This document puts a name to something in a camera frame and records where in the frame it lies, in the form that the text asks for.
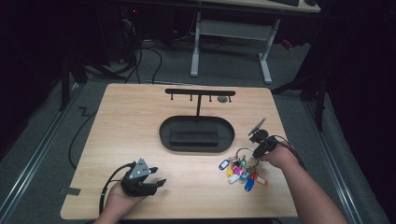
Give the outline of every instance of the key rack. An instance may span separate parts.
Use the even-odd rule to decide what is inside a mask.
[[[173,116],[166,119],[160,127],[160,137],[163,145],[173,151],[181,152],[222,152],[230,147],[235,133],[233,125],[226,119],[219,117],[201,116],[201,101],[203,96],[227,97],[231,103],[231,96],[235,91],[205,91],[205,90],[182,90],[166,89],[167,94],[198,96],[195,116]]]

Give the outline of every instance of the metal rail on floor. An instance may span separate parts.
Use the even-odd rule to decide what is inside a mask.
[[[35,176],[36,171],[38,170],[41,162],[44,160],[47,152],[50,149],[50,142],[64,120],[67,111],[69,110],[71,104],[73,104],[74,100],[80,94],[83,86],[75,84],[71,90],[71,101],[67,105],[67,107],[59,111],[56,115],[55,119],[47,129],[44,134],[43,139],[35,150],[32,158],[29,160],[23,171],[21,172],[18,180],[16,181],[14,187],[8,194],[6,200],[0,207],[0,224],[7,223],[11,218],[11,215],[17,206],[19,200],[23,196],[23,193],[26,191],[33,177]]]
[[[332,151],[326,141],[326,138],[318,129],[317,124],[315,123],[315,109],[314,107],[307,101],[302,101],[305,112],[310,117],[310,123],[316,130],[316,134],[318,136],[318,140],[321,144],[321,148],[323,149],[324,160],[326,162],[327,167],[329,168],[330,176],[332,177],[332,181],[334,183],[335,189],[338,192],[338,196],[341,200],[342,205],[344,206],[344,211],[346,213],[346,217],[349,223],[363,223],[361,221],[361,216],[359,211],[353,202],[352,195],[350,193],[349,187],[347,186],[344,178],[341,175],[340,170],[338,169],[337,163],[335,162],[334,157],[332,156]]]

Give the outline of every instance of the keyboard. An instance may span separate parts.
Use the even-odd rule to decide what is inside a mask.
[[[280,4],[292,6],[292,7],[297,7],[298,4],[300,3],[300,0],[268,0],[268,1],[276,2],[276,3],[280,3]]]

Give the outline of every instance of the desk top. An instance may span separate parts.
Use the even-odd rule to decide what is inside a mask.
[[[318,6],[318,4],[316,4],[314,7],[311,7],[304,0],[300,0],[300,4],[297,7],[271,2],[268,0],[202,0],[202,2],[239,5],[244,7],[266,7],[272,9],[289,10],[289,11],[316,12],[316,13],[320,12],[320,7]]]
[[[235,138],[230,148],[220,153],[165,148],[159,137],[163,121],[175,115],[193,116],[197,106],[196,96],[190,101],[189,95],[174,95],[171,101],[164,92],[168,88],[235,91],[231,103],[220,103],[213,96],[209,102],[203,96],[201,104],[202,116],[222,117],[233,125]],[[159,168],[145,183],[167,180],[154,196],[134,208],[129,219],[296,217],[285,177],[268,162],[261,161],[258,167],[269,184],[256,183],[250,192],[243,183],[229,184],[226,172],[219,169],[239,148],[257,147],[248,140],[248,133],[262,117],[267,118],[263,129],[286,137],[272,94],[265,88],[110,84],[70,186],[81,192],[66,196],[61,216],[98,217],[100,193],[107,179],[123,164],[144,158],[149,167]],[[127,171],[122,170],[115,179]]]

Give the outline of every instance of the white desk leg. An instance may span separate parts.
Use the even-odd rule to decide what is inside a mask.
[[[265,51],[264,53],[259,54],[259,60],[260,60],[260,65],[262,66],[262,75],[264,76],[264,82],[266,84],[271,84],[272,79],[271,79],[271,74],[268,69],[268,64],[267,64],[267,57],[268,53],[270,52],[271,46],[274,42],[274,38],[276,35],[277,27],[279,26],[280,19],[275,20],[274,26],[272,27],[270,37],[268,38],[267,45],[265,46]]]
[[[192,77],[198,77],[200,33],[201,33],[201,12],[197,12],[197,22],[195,28],[195,45],[194,45],[194,52],[192,53],[192,62],[191,62]]]

